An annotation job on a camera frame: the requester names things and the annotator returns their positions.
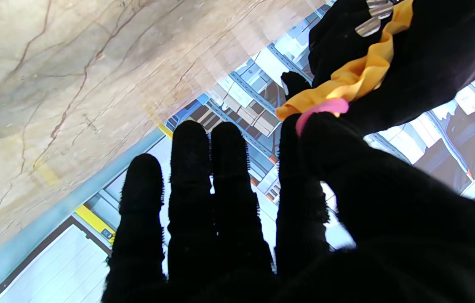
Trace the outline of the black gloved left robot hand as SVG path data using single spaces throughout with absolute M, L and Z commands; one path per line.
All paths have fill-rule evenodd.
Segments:
M 278 119 L 324 110 L 365 136 L 450 102 L 475 80 L 475 0 L 338 0 L 309 32 L 309 84 L 284 72 Z

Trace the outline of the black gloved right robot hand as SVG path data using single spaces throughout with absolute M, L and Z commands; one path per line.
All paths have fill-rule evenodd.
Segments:
M 369 146 L 341 119 L 280 134 L 275 248 L 230 122 L 173 133 L 170 241 L 158 160 L 130 163 L 103 303 L 475 303 L 475 201 Z

